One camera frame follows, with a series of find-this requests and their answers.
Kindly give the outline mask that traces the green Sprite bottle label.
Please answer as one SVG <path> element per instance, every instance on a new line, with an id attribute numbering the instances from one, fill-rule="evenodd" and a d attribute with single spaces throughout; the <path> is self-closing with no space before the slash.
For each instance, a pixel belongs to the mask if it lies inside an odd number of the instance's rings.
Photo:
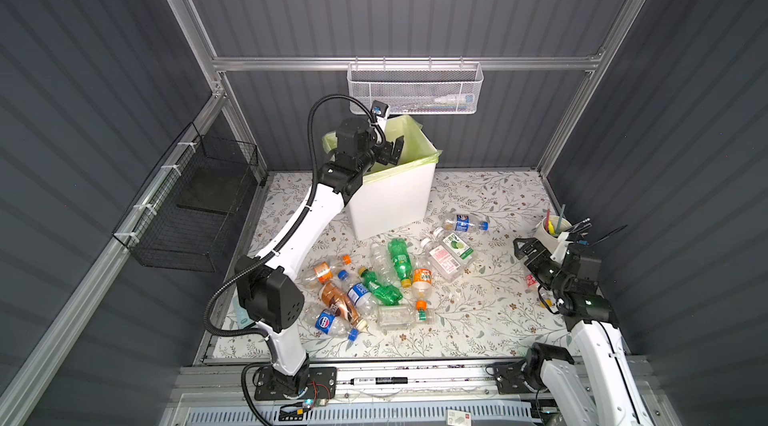
<path id="1" fill-rule="evenodd" d="M 406 241 L 399 237 L 393 238 L 388 243 L 388 251 L 401 286 L 410 287 L 412 285 L 413 266 Z"/>

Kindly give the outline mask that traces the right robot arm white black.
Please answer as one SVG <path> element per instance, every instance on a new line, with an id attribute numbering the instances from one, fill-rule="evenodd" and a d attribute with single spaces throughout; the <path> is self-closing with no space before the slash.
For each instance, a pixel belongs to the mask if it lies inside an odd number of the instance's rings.
<path id="1" fill-rule="evenodd" d="M 589 380 L 585 386 L 579 379 L 566 348 L 536 342 L 520 368 L 526 386 L 536 393 L 548 391 L 567 425 L 652 425 L 613 306 L 595 286 L 578 284 L 585 280 L 582 270 L 601 260 L 579 243 L 569 244 L 560 260 L 535 237 L 517 238 L 513 246 L 515 257 L 537 282 L 537 292 L 551 294 L 551 303 L 543 297 L 539 301 L 563 319 Z"/>

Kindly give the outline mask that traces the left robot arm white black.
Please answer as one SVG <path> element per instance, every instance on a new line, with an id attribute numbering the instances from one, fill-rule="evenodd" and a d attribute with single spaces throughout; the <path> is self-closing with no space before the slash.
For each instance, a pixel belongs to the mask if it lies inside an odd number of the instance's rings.
<path id="1" fill-rule="evenodd" d="M 319 163 L 314 120 L 320 106 L 341 100 L 354 104 L 362 115 L 348 118 L 335 130 L 336 148 L 330 160 Z M 404 148 L 403 137 L 387 139 L 382 121 L 390 107 L 374 100 L 366 106 L 348 94 L 328 94 L 310 107 L 307 140 L 312 178 L 308 194 L 288 224 L 256 256 L 237 261 L 234 275 L 213 293 L 203 313 L 203 326 L 213 336 L 258 335 L 270 351 L 271 370 L 280 393 L 299 396 L 309 381 L 310 360 L 301 343 L 297 320 L 305 304 L 296 278 L 304 259 L 329 222 L 360 190 L 365 174 L 375 165 L 395 165 Z M 240 295 L 252 326 L 225 330 L 212 321 L 218 299 L 230 287 Z"/>

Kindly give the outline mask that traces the green bin liner bag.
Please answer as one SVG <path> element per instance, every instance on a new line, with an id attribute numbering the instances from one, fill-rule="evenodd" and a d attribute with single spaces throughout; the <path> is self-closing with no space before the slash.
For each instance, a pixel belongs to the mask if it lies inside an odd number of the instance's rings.
<path id="1" fill-rule="evenodd" d="M 322 138 L 322 146 L 325 156 L 317 168 L 317 176 L 320 182 L 328 184 L 332 176 L 341 174 L 356 175 L 365 184 L 382 182 L 400 176 L 404 173 L 414 172 L 421 166 L 434 166 L 437 164 L 440 151 L 432 144 L 422 131 L 420 123 L 411 116 L 404 115 L 391 118 L 384 128 L 385 141 L 394 141 L 399 136 L 404 136 L 404 148 L 398 165 L 382 165 L 376 163 L 367 171 L 350 171 L 338 167 L 334 163 L 337 139 L 336 130 L 329 132 Z"/>

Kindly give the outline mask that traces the white waste bin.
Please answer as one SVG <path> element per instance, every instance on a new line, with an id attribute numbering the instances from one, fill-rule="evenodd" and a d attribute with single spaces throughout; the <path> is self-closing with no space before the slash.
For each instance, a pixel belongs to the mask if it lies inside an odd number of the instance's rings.
<path id="1" fill-rule="evenodd" d="M 436 170 L 421 166 L 396 178 L 363 184 L 345 211 L 358 240 L 422 220 Z"/>

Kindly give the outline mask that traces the Pepsi bottle near bin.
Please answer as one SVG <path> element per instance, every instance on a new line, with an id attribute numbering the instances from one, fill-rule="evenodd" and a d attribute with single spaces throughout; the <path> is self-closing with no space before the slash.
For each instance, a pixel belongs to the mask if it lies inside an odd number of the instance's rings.
<path id="1" fill-rule="evenodd" d="M 478 213 L 452 213 L 444 218 L 442 228 L 456 232 L 488 231 L 489 219 Z"/>

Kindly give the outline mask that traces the white pen cup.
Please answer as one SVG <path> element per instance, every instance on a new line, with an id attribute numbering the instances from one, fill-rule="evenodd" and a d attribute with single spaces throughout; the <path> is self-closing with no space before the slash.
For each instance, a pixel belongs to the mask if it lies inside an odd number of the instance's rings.
<path id="1" fill-rule="evenodd" d="M 569 253 L 589 245 L 586 231 L 580 230 L 582 226 L 587 226 L 585 220 L 572 224 L 562 215 L 554 214 L 548 209 L 544 218 L 536 226 L 533 237 L 540 241 L 540 253 L 550 256 L 558 243 L 564 240 L 571 242 L 567 252 Z"/>

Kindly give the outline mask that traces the lime label square bottle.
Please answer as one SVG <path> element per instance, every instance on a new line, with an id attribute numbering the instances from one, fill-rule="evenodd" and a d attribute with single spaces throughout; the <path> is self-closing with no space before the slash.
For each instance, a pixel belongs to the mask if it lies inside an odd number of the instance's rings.
<path id="1" fill-rule="evenodd" d="M 456 232 L 438 227 L 432 232 L 432 236 L 460 263 L 469 264 L 474 259 L 474 249 Z"/>

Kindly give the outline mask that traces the pink label square bottle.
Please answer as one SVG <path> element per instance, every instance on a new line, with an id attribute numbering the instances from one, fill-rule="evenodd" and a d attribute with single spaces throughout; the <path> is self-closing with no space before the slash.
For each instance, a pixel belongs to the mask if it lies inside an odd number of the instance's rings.
<path id="1" fill-rule="evenodd" d="M 420 245 L 433 269 L 446 281 L 452 282 L 461 276 L 463 272 L 461 264 L 439 240 L 424 238 L 420 241 Z"/>

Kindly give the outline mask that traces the tube in white basket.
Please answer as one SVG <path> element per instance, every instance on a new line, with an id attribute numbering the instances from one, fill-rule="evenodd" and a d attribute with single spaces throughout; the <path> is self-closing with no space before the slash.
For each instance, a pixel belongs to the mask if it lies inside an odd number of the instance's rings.
<path id="1" fill-rule="evenodd" d="M 474 94 L 448 94 L 448 96 L 438 96 L 434 98 L 434 104 L 445 104 L 446 106 L 464 107 L 474 104 Z"/>

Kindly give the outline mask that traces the clear crumpled tall bottle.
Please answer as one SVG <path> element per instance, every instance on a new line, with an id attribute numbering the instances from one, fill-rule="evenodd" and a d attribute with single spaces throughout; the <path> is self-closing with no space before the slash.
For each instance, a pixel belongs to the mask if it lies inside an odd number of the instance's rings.
<path id="1" fill-rule="evenodd" d="M 377 275 L 388 284 L 397 285 L 397 278 L 393 269 L 391 257 L 386 246 L 379 242 L 374 242 L 370 248 L 371 264 Z"/>

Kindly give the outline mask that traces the orange label Fanta bottle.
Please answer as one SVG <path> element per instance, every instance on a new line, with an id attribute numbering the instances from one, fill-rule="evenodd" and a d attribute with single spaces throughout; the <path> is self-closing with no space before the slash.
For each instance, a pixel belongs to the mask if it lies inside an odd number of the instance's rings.
<path id="1" fill-rule="evenodd" d="M 429 262 L 421 255 L 413 258 L 412 292 L 419 300 L 428 300 L 433 293 L 433 277 Z"/>

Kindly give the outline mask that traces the blue label water bottle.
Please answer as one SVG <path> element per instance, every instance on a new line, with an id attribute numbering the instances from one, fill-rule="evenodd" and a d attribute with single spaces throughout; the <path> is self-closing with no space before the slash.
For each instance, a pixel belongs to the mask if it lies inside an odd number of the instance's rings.
<path id="1" fill-rule="evenodd" d="M 362 283 L 362 279 L 358 275 L 351 273 L 346 269 L 342 269 L 338 272 L 337 277 L 341 282 L 342 290 L 352 301 L 357 312 L 361 316 L 368 318 L 377 315 L 377 300 Z"/>

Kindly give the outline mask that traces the crushed green bottle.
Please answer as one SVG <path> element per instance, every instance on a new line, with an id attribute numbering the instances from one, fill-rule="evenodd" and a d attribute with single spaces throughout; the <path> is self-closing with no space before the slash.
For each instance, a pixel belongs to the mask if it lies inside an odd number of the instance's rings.
<path id="1" fill-rule="evenodd" d="M 400 290 L 384 279 L 381 279 L 375 271 L 361 267 L 358 273 L 363 285 L 382 305 L 397 306 L 403 300 Z"/>

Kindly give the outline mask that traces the clear square bottle orange cap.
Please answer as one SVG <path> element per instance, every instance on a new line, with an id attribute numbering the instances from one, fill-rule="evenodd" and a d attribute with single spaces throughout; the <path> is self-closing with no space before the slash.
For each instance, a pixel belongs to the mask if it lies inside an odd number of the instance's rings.
<path id="1" fill-rule="evenodd" d="M 413 326 L 429 324 L 432 311 L 423 300 L 392 306 L 381 306 L 377 313 L 377 325 L 385 330 L 407 329 Z"/>

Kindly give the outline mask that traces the brown tea bottle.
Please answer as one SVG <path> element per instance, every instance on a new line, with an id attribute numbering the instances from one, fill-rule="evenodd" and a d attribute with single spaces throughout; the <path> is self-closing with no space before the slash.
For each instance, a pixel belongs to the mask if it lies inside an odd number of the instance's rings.
<path id="1" fill-rule="evenodd" d="M 368 322 L 358 312 L 352 300 L 334 282 L 326 282 L 320 289 L 319 297 L 322 303 L 347 320 L 358 330 L 366 331 Z"/>

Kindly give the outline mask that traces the Pepsi bottle front left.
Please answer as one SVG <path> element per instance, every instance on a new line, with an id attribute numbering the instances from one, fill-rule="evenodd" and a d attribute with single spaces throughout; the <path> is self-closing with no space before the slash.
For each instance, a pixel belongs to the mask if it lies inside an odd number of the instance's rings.
<path id="1" fill-rule="evenodd" d="M 303 312 L 303 318 L 314 330 L 328 337 L 355 342 L 359 336 L 359 330 L 351 325 L 337 307 L 312 304 Z"/>

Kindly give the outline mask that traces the teal plastic holder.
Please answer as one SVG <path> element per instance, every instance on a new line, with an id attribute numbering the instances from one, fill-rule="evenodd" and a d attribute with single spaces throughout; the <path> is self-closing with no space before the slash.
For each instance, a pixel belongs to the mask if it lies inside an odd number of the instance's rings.
<path id="1" fill-rule="evenodd" d="M 234 313 L 235 328 L 238 330 L 252 328 L 255 322 L 250 318 L 246 309 L 241 306 L 237 292 L 233 294 L 231 305 Z"/>

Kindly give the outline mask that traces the black marker on rail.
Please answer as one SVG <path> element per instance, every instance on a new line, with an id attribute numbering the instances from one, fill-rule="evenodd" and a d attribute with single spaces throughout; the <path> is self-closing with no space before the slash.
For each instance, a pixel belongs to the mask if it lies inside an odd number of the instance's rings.
<path id="1" fill-rule="evenodd" d="M 409 378 L 405 376 L 390 377 L 355 377 L 349 380 L 350 385 L 374 386 L 374 385 L 405 385 Z"/>

